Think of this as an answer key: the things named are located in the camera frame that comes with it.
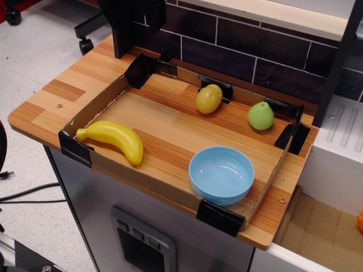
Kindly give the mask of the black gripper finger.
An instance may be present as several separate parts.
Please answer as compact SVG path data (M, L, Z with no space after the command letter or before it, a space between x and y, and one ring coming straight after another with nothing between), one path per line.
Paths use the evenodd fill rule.
M144 0L142 1L146 22L151 34L157 33L166 23L166 1Z
M134 17L142 7L141 1L98 0L98 5L116 32L133 32Z

